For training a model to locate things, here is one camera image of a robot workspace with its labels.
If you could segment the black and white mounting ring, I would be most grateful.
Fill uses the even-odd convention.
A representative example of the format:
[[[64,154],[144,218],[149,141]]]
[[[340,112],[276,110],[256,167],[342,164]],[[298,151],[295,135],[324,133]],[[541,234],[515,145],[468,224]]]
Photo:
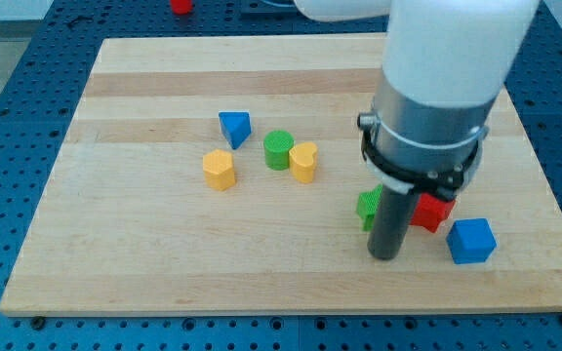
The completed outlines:
[[[428,193],[452,201],[475,176],[488,127],[473,127],[466,139],[450,144],[408,140],[393,132],[376,112],[359,113],[361,154],[368,169],[400,195]]]

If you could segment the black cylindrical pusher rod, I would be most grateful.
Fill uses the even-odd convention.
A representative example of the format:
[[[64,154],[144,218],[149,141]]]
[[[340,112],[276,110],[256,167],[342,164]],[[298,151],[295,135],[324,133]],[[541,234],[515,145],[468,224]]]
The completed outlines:
[[[367,248],[377,259],[392,260],[398,256],[419,202],[420,194],[400,194],[384,187]]]

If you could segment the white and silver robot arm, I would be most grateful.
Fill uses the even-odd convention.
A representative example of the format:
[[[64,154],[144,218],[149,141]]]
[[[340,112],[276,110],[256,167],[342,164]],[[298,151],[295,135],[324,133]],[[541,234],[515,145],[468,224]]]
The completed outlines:
[[[322,22],[388,17],[361,154],[382,184],[367,247],[397,257],[420,196],[454,200],[472,181],[486,120],[538,0],[295,0]]]

